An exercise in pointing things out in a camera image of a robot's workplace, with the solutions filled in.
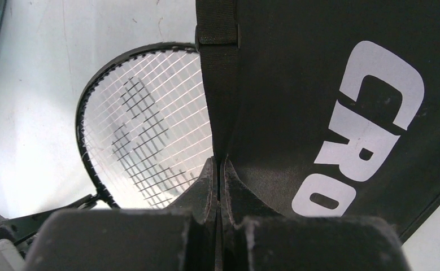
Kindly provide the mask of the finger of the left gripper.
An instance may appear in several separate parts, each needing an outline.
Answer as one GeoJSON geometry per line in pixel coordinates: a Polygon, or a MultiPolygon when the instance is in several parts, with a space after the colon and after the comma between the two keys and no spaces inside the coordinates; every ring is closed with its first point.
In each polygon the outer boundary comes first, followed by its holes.
{"type": "Polygon", "coordinates": [[[97,205],[97,200],[97,195],[89,194],[64,207],[23,217],[0,220],[0,240],[7,239],[14,245],[19,245],[37,234],[42,224],[54,212],[63,209],[91,209],[97,205]]]}

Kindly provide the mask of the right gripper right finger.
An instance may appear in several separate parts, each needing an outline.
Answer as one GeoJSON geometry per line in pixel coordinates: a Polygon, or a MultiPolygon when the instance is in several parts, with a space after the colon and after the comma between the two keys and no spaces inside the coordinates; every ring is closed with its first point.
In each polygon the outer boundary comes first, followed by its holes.
{"type": "Polygon", "coordinates": [[[231,161],[220,166],[220,269],[234,270],[234,232],[246,216],[269,217],[279,213],[260,200],[238,177],[231,161]]]}

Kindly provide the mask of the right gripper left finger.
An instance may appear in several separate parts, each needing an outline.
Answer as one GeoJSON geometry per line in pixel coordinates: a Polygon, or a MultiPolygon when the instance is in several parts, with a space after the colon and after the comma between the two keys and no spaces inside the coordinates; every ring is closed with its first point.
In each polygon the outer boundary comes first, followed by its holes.
{"type": "Polygon", "coordinates": [[[208,158],[195,182],[168,208],[186,216],[181,270],[214,270],[218,213],[217,163],[208,158]]]}

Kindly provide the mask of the black racket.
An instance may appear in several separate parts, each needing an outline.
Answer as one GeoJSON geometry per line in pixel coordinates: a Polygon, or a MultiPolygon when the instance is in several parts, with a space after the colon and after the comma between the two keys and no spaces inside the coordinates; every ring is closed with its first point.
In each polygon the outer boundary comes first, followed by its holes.
{"type": "Polygon", "coordinates": [[[160,42],[110,60],[80,96],[75,133],[99,200],[110,208],[170,205],[213,154],[195,46],[160,42]]]}

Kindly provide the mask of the black racket bag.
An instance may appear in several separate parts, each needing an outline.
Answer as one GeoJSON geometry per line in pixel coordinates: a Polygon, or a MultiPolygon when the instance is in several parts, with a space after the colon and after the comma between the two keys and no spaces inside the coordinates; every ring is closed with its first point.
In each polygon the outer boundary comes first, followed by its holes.
{"type": "Polygon", "coordinates": [[[440,1],[196,1],[214,156],[279,214],[440,205],[440,1]]]}

